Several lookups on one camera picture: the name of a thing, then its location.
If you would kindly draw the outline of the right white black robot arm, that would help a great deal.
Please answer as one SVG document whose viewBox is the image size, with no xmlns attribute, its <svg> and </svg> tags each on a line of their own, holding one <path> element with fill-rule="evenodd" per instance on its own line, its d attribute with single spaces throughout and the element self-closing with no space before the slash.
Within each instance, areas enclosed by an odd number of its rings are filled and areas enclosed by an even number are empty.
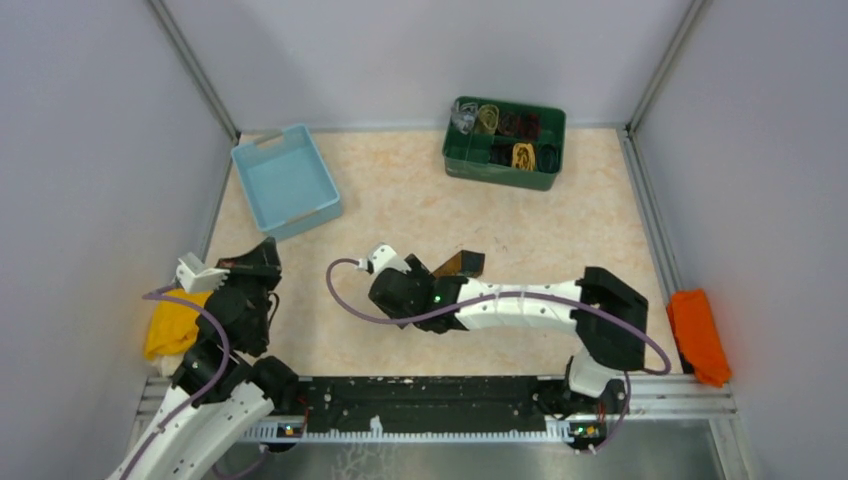
<svg viewBox="0 0 848 480">
<path fill-rule="evenodd" d="M 403 325 L 436 334 L 539 328 L 579 339 L 563 385 L 564 401 L 576 412 L 599 403 L 618 373 L 645 366 L 648 301 L 604 268 L 587 267 L 582 277 L 560 283 L 504 285 L 435 276 L 414 256 L 376 253 L 365 266 L 374 277 L 369 299 Z"/>
</svg>

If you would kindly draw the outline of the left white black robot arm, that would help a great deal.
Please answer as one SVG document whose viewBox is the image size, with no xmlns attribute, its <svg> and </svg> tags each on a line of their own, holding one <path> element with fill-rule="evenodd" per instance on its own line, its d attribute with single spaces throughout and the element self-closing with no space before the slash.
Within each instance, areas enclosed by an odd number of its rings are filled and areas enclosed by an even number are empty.
<svg viewBox="0 0 848 480">
<path fill-rule="evenodd" d="M 298 375 L 265 354 L 281 278 L 276 241 L 267 237 L 214 266 L 188 253 L 171 284 L 145 294 L 190 310 L 199 333 L 111 478 L 201 479 L 257 421 L 297 406 Z"/>
</svg>

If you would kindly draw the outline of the brown blue floral tie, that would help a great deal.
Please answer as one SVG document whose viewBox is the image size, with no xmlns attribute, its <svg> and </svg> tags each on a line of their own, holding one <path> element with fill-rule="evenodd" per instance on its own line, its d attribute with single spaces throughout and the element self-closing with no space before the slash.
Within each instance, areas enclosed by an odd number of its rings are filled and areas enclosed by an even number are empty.
<svg viewBox="0 0 848 480">
<path fill-rule="evenodd" d="M 484 253 L 460 250 L 436 268 L 432 275 L 436 278 L 455 276 L 478 278 L 484 271 L 485 259 Z"/>
</svg>

